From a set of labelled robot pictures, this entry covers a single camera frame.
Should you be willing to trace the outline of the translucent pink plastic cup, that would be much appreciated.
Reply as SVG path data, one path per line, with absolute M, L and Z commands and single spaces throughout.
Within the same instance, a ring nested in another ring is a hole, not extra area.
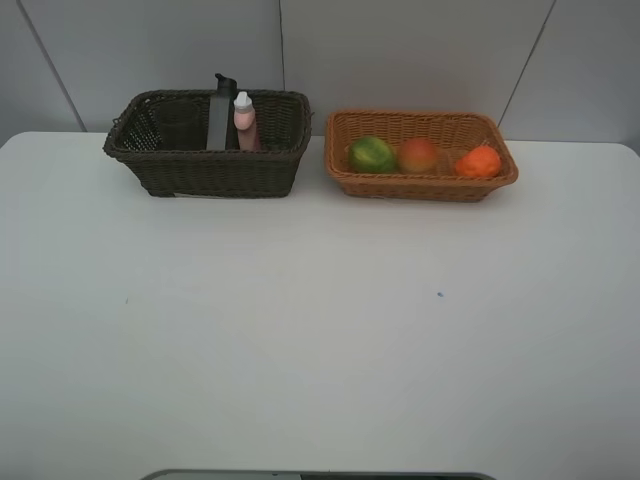
M 156 110 L 164 150 L 194 150 L 200 143 L 199 108 L 190 100 L 173 100 Z

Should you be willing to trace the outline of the pink bottle white cap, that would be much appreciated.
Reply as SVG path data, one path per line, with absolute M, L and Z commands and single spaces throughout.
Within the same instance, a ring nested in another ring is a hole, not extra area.
M 238 145 L 244 151 L 258 151 L 260 141 L 253 101 L 246 91 L 240 91 L 234 100 L 234 125 Z

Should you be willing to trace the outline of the green lime fruit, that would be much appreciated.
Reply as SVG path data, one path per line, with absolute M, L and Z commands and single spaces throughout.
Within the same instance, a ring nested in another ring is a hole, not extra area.
M 363 174 L 387 174 L 397 170 L 395 151 L 375 136 L 354 141 L 348 149 L 348 163 L 355 172 Z

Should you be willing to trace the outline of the dark green pump bottle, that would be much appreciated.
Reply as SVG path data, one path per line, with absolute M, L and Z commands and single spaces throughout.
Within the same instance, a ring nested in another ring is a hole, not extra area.
M 206 149 L 211 151 L 234 150 L 237 134 L 234 125 L 234 100 L 237 82 L 216 73 L 217 88 L 210 98 Z

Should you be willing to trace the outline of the red yellow peach fruit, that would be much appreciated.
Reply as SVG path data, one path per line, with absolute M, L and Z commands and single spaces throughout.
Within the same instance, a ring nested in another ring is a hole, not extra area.
M 404 141 L 397 150 L 399 170 L 404 174 L 422 175 L 433 171 L 438 162 L 436 146 L 425 138 Z

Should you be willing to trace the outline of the orange wicker basket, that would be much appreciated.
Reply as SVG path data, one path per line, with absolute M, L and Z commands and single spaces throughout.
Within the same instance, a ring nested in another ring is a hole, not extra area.
M 358 173 L 348 162 L 353 142 L 375 136 L 399 147 L 423 137 L 435 144 L 437 164 L 425 174 Z M 460 176 L 455 163 L 472 149 L 489 146 L 498 154 L 499 172 L 491 177 Z M 356 197 L 479 202 L 514 183 L 519 171 L 496 124 L 489 117 L 466 112 L 424 112 L 347 109 L 328 116 L 325 168 L 342 191 Z

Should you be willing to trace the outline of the orange tangerine fruit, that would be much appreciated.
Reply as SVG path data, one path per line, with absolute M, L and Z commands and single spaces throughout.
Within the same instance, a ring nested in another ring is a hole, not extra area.
M 491 146 L 482 145 L 460 158 L 455 164 L 455 171 L 458 176 L 488 178 L 497 176 L 501 166 L 498 152 Z

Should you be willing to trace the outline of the dark brown wicker basket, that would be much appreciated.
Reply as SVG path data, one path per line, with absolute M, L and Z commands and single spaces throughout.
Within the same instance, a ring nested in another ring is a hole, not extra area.
M 252 90 L 258 151 L 206 149 L 211 90 L 152 90 L 134 97 L 115 119 L 103 150 L 124 164 L 154 197 L 282 198 L 289 195 L 311 137 L 311 108 L 299 92 Z M 200 113 L 194 150 L 164 150 L 156 110 L 190 100 Z

